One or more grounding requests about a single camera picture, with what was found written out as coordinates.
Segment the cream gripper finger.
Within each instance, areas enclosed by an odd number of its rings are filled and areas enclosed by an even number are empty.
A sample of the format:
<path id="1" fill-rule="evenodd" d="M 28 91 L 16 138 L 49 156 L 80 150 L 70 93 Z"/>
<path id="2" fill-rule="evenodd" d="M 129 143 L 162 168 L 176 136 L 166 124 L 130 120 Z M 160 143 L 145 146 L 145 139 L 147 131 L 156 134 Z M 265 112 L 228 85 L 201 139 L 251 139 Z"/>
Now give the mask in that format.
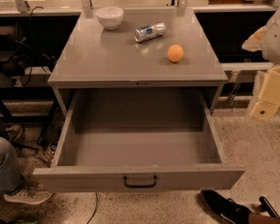
<path id="1" fill-rule="evenodd" d="M 255 52 L 261 50 L 263 44 L 263 34 L 266 31 L 266 27 L 260 27 L 254 34 L 252 34 L 242 45 L 242 49 Z"/>
<path id="2" fill-rule="evenodd" d="M 252 105 L 249 117 L 264 121 L 270 119 L 280 108 L 280 65 L 263 74 L 256 102 Z"/>

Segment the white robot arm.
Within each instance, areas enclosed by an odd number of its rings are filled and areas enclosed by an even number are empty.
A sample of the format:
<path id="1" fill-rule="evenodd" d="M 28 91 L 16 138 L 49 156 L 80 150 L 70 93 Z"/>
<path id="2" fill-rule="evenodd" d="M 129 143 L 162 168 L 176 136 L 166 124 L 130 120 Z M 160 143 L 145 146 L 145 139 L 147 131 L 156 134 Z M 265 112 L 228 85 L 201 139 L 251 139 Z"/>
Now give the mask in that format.
<path id="1" fill-rule="evenodd" d="M 273 64 L 267 72 L 258 73 L 248 111 L 251 119 L 270 119 L 280 107 L 280 7 L 244 42 L 242 49 L 260 50 L 262 57 Z"/>

